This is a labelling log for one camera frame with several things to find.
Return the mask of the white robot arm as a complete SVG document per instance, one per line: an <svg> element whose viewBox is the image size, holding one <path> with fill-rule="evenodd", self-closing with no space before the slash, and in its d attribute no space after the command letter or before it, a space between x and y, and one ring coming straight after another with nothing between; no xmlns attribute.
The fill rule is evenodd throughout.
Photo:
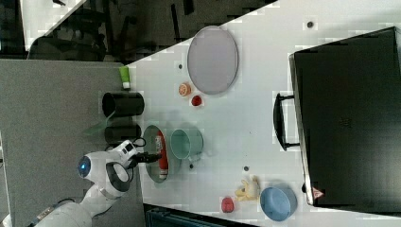
<svg viewBox="0 0 401 227"><path fill-rule="evenodd" d="M78 162L78 175L92 185L81 202L61 200L41 212L27 227L92 227L93 218L106 213L131 187L129 169L154 163L161 153L139 152L126 140L116 148L85 154Z"/></svg>

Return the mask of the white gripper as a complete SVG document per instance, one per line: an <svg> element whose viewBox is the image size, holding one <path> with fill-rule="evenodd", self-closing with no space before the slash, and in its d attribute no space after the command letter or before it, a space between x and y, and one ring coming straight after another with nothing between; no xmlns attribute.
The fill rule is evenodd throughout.
<svg viewBox="0 0 401 227"><path fill-rule="evenodd" d="M115 160L124 168L135 168L140 163L154 163L162 158L162 154L149 154L147 152L138 152L135 145L126 140L113 149L116 155Z"/></svg>

